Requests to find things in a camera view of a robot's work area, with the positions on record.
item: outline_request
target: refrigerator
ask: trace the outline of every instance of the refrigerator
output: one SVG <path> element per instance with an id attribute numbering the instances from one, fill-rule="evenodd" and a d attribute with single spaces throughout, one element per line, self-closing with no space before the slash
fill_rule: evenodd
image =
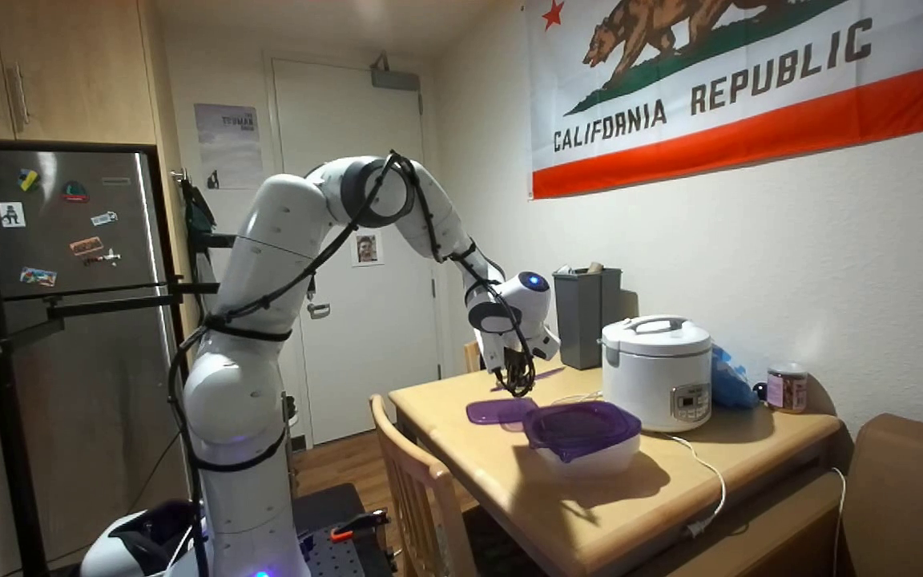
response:
<path id="1" fill-rule="evenodd" d="M 186 493 L 154 149 L 0 149 L 0 574 Z"/>

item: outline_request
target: california republic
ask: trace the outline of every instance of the california republic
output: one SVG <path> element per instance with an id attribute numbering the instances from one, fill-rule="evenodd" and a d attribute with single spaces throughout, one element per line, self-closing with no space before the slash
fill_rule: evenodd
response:
<path id="1" fill-rule="evenodd" d="M 584 125 L 561 130 L 556 133 L 556 152 L 624 137 L 634 133 L 649 133 L 655 125 L 666 125 L 666 109 L 662 100 L 623 109 L 615 115 L 587 118 Z"/>

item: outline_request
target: california republic flag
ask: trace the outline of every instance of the california republic flag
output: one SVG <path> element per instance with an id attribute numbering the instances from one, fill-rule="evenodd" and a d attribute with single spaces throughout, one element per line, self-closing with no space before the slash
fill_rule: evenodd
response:
<path id="1" fill-rule="evenodd" d="M 923 133 L 923 0 L 530 0 L 531 196 Z"/>

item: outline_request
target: rice cooker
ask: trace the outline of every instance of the rice cooker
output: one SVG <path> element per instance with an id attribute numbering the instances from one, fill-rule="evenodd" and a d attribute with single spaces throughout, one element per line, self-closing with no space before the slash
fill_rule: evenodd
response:
<path id="1" fill-rule="evenodd" d="M 603 398 L 649 432 L 713 421 L 713 338 L 687 317 L 655 313 L 603 328 Z"/>

